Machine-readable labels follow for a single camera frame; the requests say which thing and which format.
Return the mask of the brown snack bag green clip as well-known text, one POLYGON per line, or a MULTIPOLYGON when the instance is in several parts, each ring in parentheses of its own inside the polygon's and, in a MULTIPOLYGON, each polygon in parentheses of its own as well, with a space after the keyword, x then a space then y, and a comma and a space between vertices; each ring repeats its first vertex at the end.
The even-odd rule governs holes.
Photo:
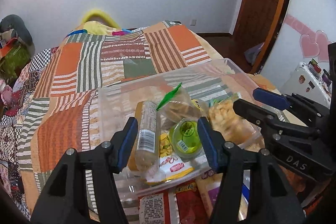
POLYGON ((166 93, 156 110, 168 120, 178 123, 183 118, 198 119, 208 116, 209 106, 203 100, 191 98, 182 83, 179 83, 176 88, 166 93))

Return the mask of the clutter pile with green bag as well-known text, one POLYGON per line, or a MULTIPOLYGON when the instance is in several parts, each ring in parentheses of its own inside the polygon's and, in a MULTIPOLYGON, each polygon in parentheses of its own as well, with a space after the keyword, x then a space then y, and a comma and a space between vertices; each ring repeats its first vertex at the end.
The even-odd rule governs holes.
POLYGON ((1 20, 1 78, 12 84, 35 53, 33 38, 15 14, 1 20))

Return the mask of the green jelly cup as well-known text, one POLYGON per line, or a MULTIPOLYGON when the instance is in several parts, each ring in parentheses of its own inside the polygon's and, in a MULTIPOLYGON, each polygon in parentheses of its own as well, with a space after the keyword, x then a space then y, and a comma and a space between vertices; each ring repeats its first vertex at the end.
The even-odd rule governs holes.
POLYGON ((183 160, 196 159, 202 152, 196 119, 183 118, 169 130, 169 141, 174 152, 183 160))

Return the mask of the white blue snack bag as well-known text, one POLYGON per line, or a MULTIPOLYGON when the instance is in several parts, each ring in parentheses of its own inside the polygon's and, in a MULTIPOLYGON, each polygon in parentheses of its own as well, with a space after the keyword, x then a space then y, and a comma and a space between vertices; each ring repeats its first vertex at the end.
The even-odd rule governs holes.
POLYGON ((250 181, 251 181, 251 171, 249 169, 244 170, 238 221, 242 221, 247 217, 249 194, 250 194, 250 181))

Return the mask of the brown wooden door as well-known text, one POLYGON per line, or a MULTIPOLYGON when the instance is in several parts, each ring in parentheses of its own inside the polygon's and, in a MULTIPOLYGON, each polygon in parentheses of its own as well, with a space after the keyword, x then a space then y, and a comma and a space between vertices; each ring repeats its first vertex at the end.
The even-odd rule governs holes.
POLYGON ((256 73, 274 45, 285 0, 241 0, 233 32, 235 63, 256 73))

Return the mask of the yellow white snack packet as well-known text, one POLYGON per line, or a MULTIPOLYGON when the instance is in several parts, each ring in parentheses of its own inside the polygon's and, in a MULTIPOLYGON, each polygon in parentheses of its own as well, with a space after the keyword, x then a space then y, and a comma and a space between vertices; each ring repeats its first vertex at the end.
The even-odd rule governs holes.
POLYGON ((162 133, 159 141, 159 169, 154 175, 147 176, 149 185, 160 184, 182 178, 191 173, 194 168, 189 162, 184 162, 173 150, 169 141, 169 134, 162 133))

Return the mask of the pink plush toy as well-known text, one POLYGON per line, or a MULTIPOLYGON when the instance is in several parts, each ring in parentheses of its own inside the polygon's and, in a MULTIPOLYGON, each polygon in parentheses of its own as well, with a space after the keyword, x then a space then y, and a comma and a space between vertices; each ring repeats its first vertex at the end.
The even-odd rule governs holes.
POLYGON ((11 109, 13 104, 13 91, 4 79, 0 79, 0 92, 4 106, 11 109))

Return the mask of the yellow puffed snack bag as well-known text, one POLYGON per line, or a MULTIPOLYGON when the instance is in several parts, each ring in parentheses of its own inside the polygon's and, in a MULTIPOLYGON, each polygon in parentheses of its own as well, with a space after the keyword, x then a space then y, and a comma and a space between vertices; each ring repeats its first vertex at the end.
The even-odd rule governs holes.
POLYGON ((226 141, 237 145, 246 142, 255 132, 254 127, 233 110, 231 99, 215 103, 209 108, 212 128, 222 134, 226 141))

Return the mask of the wall power socket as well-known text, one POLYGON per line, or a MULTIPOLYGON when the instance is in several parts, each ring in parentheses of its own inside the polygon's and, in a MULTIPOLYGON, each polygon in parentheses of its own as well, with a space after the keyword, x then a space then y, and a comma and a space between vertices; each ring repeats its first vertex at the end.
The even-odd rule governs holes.
POLYGON ((196 19, 192 19, 190 25, 191 26, 195 26, 196 24, 197 24, 197 20, 196 19))

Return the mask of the red snack packet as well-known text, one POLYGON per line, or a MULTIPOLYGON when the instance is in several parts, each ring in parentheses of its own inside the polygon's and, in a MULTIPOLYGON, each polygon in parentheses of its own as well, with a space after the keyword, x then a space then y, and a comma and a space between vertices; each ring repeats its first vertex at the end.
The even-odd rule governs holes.
POLYGON ((139 223, 208 223, 195 180, 139 199, 139 223))

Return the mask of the long cracker roll pack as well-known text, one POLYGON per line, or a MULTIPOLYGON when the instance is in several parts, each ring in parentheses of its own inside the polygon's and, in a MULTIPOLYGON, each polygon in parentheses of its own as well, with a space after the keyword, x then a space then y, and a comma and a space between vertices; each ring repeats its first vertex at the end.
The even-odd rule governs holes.
POLYGON ((134 144, 135 164, 140 172, 153 175, 159 169, 161 135, 161 117, 157 105, 152 101, 139 102, 135 117, 138 121, 138 135, 134 144))

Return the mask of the clear plastic storage box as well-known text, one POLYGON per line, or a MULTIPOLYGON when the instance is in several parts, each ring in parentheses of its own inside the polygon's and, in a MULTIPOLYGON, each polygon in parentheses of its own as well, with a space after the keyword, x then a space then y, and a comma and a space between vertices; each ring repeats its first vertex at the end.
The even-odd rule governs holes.
POLYGON ((252 101, 256 84, 230 59, 218 59, 100 88, 100 136, 108 141, 130 117, 138 135, 126 167, 114 179, 121 198, 171 188, 209 170, 197 133, 206 117, 224 139, 260 147, 259 129, 234 113, 233 103, 252 101))

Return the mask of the bread pack in plastic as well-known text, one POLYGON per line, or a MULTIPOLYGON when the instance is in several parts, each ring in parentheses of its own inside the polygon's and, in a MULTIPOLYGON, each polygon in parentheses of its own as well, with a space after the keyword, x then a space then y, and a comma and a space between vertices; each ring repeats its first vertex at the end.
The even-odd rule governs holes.
POLYGON ((210 217, 221 186, 222 174, 217 174, 211 169, 198 176, 195 181, 207 216, 210 217))

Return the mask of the patchwork striped bed blanket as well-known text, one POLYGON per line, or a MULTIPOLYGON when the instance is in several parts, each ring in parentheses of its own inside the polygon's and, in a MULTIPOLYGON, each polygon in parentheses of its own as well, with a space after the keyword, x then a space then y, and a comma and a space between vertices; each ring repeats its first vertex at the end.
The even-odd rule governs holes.
MULTIPOLYGON (((36 55, 12 88, 17 112, 1 120, 1 223, 31 223, 41 191, 67 149, 89 151, 103 142, 97 107, 100 88, 218 59, 225 58, 208 42, 170 21, 123 35, 89 34, 79 26, 57 49, 36 55)), ((209 170, 222 174, 208 223, 239 223, 243 173, 248 169, 245 223, 303 223, 301 204, 267 149, 252 152, 226 141, 206 117, 197 124, 209 170)), ((87 181, 89 214, 97 221, 91 174, 87 181)), ((127 223, 132 215, 139 223, 141 197, 119 195, 127 223)))

